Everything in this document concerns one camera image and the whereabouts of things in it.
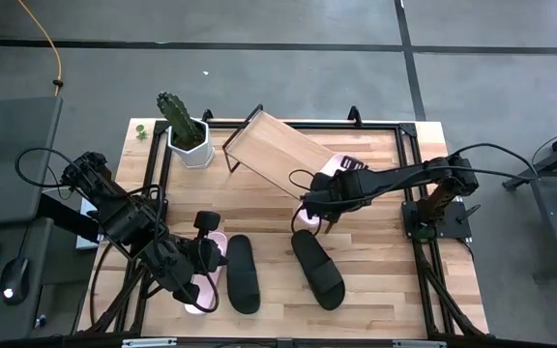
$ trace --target potted plant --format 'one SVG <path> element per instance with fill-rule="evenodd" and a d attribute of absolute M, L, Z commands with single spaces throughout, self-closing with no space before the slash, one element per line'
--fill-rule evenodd
<path fill-rule="evenodd" d="M 193 120 L 177 96 L 161 92 L 157 102 L 162 115 L 171 125 L 167 145 L 180 156 L 186 168 L 202 169 L 210 165 L 214 147 L 208 124 Z"/>

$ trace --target computer mouse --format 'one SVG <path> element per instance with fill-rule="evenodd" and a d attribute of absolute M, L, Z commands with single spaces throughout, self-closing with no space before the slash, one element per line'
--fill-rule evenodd
<path fill-rule="evenodd" d="M 29 293 L 29 260 L 17 257 L 4 266 L 0 290 L 6 305 L 18 305 L 25 301 Z"/>

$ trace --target black slide sandal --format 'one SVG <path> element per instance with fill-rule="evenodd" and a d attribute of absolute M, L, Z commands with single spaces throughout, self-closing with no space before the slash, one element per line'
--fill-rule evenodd
<path fill-rule="evenodd" d="M 328 310 L 340 306 L 345 298 L 343 277 L 317 239 L 307 230 L 300 230 L 291 237 L 291 246 L 319 304 Z"/>
<path fill-rule="evenodd" d="M 259 310 L 257 270 L 249 237 L 233 236 L 227 245 L 227 295 L 231 305 L 243 314 Z"/>

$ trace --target white mouse light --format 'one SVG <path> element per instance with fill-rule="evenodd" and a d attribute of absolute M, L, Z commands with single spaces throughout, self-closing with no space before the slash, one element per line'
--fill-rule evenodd
<path fill-rule="evenodd" d="M 6 297 L 6 299 L 11 298 L 14 294 L 15 294 L 15 292 L 12 291 L 12 289 L 4 290 L 4 296 Z"/>

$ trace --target yellow cable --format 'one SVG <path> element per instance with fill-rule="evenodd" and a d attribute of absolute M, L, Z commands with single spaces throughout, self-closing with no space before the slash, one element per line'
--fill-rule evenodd
<path fill-rule="evenodd" d="M 59 52 L 57 51 L 57 48 L 55 47 L 55 44 L 53 43 L 53 40 L 50 39 L 48 33 L 46 33 L 46 30 L 44 30 L 44 28 L 42 27 L 42 25 L 38 22 L 38 20 L 34 17 L 34 14 L 31 13 L 31 11 L 29 11 L 29 9 L 27 8 L 27 6 L 25 6 L 25 4 L 23 3 L 22 0 L 18 0 L 18 3 L 20 4 L 20 6 L 23 7 L 23 9 L 25 9 L 25 12 L 32 18 L 34 19 L 34 22 L 36 23 L 36 25 L 38 25 L 38 27 L 40 28 L 40 30 L 43 31 L 44 36 L 46 37 L 46 39 L 48 40 L 48 43 L 50 44 L 50 46 L 53 48 L 53 52 L 55 52 L 55 58 L 57 58 L 57 80 L 61 81 L 62 80 L 62 60 L 59 58 Z M 55 85 L 55 96 L 59 96 L 59 86 Z"/>

